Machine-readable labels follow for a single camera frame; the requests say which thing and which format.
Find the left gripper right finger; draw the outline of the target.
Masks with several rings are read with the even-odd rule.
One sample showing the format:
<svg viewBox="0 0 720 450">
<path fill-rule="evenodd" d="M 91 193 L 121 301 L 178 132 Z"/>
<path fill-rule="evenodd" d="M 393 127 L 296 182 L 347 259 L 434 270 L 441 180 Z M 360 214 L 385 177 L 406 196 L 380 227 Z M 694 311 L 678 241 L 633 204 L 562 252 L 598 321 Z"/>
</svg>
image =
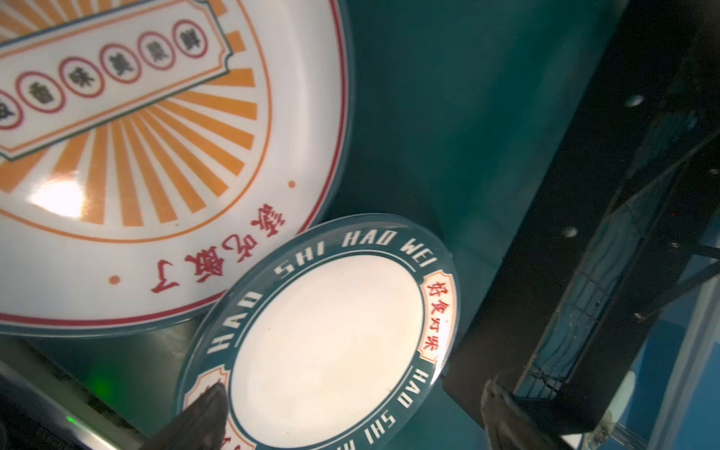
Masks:
<svg viewBox="0 0 720 450">
<path fill-rule="evenodd" d="M 539 427 L 496 380 L 488 380 L 481 397 L 481 414 L 490 449 L 562 449 L 563 439 Z"/>
</svg>

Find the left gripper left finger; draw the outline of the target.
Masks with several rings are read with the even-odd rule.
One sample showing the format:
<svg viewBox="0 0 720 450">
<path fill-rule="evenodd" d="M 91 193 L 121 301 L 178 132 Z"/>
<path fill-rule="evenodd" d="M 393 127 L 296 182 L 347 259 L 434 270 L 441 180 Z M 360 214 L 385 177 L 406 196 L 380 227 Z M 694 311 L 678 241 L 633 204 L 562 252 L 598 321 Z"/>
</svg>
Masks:
<svg viewBox="0 0 720 450">
<path fill-rule="evenodd" d="M 227 391 L 223 384 L 214 384 L 164 429 L 147 440 L 141 449 L 221 449 L 227 419 Z"/>
</svg>

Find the white plate green lettered rim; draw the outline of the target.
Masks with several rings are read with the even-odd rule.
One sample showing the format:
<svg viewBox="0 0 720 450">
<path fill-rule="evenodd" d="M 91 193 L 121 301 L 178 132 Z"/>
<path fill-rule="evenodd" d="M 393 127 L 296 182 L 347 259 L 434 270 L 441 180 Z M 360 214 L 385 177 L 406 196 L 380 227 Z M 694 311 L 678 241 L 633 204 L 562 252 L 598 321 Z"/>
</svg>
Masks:
<svg viewBox="0 0 720 450">
<path fill-rule="evenodd" d="M 390 214 L 330 220 L 210 310 L 175 408 L 219 384 L 226 449 L 382 449 L 440 378 L 460 310 L 458 270 L 436 234 Z"/>
</svg>

